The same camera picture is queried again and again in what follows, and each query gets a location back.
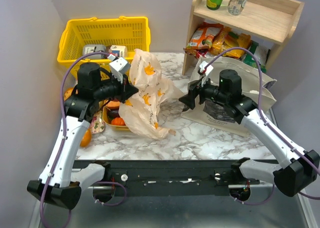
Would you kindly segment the purple toy eggplant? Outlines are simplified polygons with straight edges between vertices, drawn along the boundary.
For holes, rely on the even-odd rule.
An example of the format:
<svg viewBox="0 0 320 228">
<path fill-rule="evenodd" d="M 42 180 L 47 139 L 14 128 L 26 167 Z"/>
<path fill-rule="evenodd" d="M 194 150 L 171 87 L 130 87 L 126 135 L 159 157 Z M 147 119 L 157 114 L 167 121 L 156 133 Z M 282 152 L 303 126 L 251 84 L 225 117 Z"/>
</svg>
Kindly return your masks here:
<svg viewBox="0 0 320 228">
<path fill-rule="evenodd" d="M 110 120 L 113 120 L 115 118 L 119 118 L 119 110 L 118 109 L 111 109 L 107 111 L 107 116 Z"/>
</svg>

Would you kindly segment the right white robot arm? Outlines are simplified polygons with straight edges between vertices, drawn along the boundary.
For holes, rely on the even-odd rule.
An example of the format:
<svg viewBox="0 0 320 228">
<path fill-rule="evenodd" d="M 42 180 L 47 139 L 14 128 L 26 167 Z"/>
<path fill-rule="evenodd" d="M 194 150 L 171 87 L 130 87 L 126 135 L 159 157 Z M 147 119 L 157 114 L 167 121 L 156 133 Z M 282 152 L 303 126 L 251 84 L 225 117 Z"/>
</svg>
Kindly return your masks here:
<svg viewBox="0 0 320 228">
<path fill-rule="evenodd" d="M 223 107 L 227 115 L 254 134 L 277 160 L 277 164 L 242 158 L 231 166 L 230 182 L 255 179 L 275 185 L 284 195 L 293 197 L 317 178 L 320 156 L 305 151 L 295 144 L 266 115 L 258 105 L 242 94 L 242 80 L 235 70 L 225 69 L 219 73 L 219 84 L 213 85 L 207 77 L 193 81 L 188 93 L 178 100 L 188 108 L 205 101 Z"/>
</svg>

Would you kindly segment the banana print plastic bag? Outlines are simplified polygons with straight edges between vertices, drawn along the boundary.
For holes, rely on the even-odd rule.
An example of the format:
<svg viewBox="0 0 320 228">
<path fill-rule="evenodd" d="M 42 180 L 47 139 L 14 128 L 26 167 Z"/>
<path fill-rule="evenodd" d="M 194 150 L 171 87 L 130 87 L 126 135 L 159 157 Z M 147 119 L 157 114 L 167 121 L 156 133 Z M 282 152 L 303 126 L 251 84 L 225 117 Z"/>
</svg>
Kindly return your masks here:
<svg viewBox="0 0 320 228">
<path fill-rule="evenodd" d="M 119 115 L 136 135 L 164 139 L 175 132 L 159 125 L 160 105 L 168 99 L 178 99 L 184 93 L 173 81 L 162 77 L 162 67 L 155 55 L 141 49 L 134 50 L 129 79 L 138 93 L 119 106 Z"/>
</svg>

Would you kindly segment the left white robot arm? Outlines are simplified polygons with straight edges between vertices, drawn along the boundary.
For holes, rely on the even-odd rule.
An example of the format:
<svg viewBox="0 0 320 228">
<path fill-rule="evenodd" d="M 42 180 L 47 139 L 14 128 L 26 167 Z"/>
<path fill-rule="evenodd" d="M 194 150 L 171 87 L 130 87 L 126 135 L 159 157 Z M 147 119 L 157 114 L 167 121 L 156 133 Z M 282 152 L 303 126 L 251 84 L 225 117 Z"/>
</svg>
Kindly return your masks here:
<svg viewBox="0 0 320 228">
<path fill-rule="evenodd" d="M 79 67 L 75 90 L 62 102 L 64 114 L 49 161 L 39 178 L 27 185 L 27 191 L 42 203 L 72 210 L 82 191 L 108 175 L 110 165 L 106 162 L 94 161 L 75 176 L 72 176 L 72 168 L 100 102 L 116 99 L 124 103 L 139 91 L 126 75 L 130 63 L 120 58 L 112 61 L 109 67 L 107 71 L 95 62 Z"/>
</svg>

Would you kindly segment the orange toy pumpkin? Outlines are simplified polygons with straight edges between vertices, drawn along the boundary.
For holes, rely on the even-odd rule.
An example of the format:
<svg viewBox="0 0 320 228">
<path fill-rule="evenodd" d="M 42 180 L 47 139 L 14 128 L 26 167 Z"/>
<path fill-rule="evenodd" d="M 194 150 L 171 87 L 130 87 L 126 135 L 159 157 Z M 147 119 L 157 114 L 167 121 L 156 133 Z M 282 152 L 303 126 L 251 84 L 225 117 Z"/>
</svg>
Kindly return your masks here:
<svg viewBox="0 0 320 228">
<path fill-rule="evenodd" d="M 113 126 L 126 126 L 125 121 L 121 117 L 113 118 L 110 124 Z"/>
</svg>

